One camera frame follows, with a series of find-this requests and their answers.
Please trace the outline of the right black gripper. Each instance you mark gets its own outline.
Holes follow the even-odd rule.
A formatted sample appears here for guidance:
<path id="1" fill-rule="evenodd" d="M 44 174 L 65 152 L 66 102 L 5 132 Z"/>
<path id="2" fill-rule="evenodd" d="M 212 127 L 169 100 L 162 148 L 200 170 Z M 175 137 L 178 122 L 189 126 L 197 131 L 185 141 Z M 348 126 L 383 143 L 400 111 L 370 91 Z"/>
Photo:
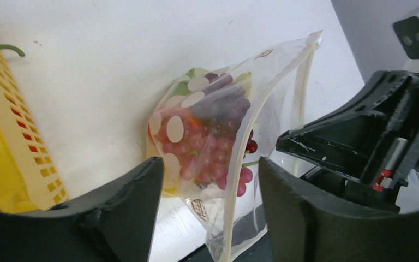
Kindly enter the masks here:
<path id="1" fill-rule="evenodd" d="M 418 211 L 419 182 L 410 175 L 419 172 L 419 73 L 376 71 L 343 106 L 283 133 L 276 150 L 325 168 L 301 179 L 340 198 L 390 212 Z M 368 187 L 331 171 L 376 183 Z"/>

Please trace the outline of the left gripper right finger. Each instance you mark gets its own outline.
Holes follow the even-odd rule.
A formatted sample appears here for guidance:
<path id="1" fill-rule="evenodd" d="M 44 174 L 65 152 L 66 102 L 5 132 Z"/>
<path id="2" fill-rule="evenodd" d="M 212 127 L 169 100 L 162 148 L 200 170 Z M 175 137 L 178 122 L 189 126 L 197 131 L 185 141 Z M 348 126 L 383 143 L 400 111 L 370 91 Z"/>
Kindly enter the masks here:
<path id="1" fill-rule="evenodd" d="M 265 157 L 258 167 L 274 261 L 419 261 L 419 211 L 349 202 Z"/>

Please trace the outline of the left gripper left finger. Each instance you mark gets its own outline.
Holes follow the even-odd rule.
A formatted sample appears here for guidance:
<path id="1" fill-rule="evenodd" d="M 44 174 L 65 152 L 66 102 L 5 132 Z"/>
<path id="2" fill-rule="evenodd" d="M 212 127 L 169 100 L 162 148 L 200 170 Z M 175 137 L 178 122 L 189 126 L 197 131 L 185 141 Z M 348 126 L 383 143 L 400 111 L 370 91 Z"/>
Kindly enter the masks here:
<path id="1" fill-rule="evenodd" d="M 147 261 L 163 174 L 152 157 L 47 211 L 0 212 L 0 261 Z"/>

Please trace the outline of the light red grapes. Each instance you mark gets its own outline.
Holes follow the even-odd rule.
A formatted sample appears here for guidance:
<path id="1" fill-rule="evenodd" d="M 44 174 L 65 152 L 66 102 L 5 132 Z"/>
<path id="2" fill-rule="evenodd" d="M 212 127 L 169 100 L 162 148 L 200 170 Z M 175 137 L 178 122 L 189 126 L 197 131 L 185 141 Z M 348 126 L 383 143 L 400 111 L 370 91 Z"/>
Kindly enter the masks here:
<path id="1" fill-rule="evenodd" d="M 250 102 L 243 100 L 221 106 L 174 106 L 152 114 L 149 141 L 164 156 L 177 159 L 176 167 L 165 164 L 163 195 L 175 197 L 183 182 L 198 187 L 215 183 L 226 189 L 236 133 L 249 108 Z"/>

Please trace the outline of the clear zip top bag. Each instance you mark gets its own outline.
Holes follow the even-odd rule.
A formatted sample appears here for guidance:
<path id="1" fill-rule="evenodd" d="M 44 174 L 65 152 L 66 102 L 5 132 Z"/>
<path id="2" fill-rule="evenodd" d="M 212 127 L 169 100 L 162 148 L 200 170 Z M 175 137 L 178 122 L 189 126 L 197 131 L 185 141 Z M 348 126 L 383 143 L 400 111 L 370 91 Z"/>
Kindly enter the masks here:
<path id="1" fill-rule="evenodd" d="M 174 79 L 154 112 L 170 110 L 174 106 L 189 108 L 205 95 L 203 90 L 217 81 L 222 73 L 233 78 L 242 73 L 252 73 L 251 103 L 236 133 L 232 158 L 229 162 L 226 189 L 217 184 L 198 187 L 191 182 L 183 182 L 180 198 L 191 213 L 206 229 L 206 243 L 212 234 L 230 229 L 231 222 L 250 212 L 255 200 L 245 198 L 252 190 L 249 183 L 258 175 L 258 160 L 271 157 L 293 174 L 298 173 L 300 160 L 282 157 L 275 152 L 278 137 L 287 130 L 302 128 L 305 124 L 306 94 L 310 68 L 316 50 L 321 45 L 321 31 L 305 38 L 286 41 L 269 47 L 243 62 L 224 68 L 210 70 L 205 76 L 190 80 L 191 94 L 173 96 Z M 164 156 L 152 145 L 147 136 L 146 155 L 160 157 L 165 164 L 177 166 L 175 157 Z"/>

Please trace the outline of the green apple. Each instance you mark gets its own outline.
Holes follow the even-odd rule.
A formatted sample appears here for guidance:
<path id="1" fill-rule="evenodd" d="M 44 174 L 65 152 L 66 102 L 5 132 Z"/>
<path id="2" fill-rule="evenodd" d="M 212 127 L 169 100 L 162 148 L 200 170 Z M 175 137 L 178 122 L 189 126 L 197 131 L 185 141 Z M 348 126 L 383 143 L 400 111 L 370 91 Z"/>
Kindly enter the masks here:
<path id="1" fill-rule="evenodd" d="M 183 76 L 175 81 L 171 94 L 173 96 L 187 96 L 191 94 L 191 91 L 188 88 L 190 80 L 198 76 L 205 76 L 209 72 L 210 70 L 205 68 L 189 69 Z"/>

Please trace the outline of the dark purple grapes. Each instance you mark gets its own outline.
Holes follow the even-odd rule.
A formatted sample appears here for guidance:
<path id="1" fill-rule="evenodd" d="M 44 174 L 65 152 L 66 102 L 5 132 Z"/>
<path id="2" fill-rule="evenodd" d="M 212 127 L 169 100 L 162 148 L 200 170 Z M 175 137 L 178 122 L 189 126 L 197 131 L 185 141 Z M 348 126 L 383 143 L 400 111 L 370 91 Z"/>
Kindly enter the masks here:
<path id="1" fill-rule="evenodd" d="M 190 107 L 193 116 L 208 128 L 234 131 L 251 106 L 249 95 L 252 73 L 242 73 L 233 78 L 222 73 L 219 79 L 206 87 L 204 97 Z"/>

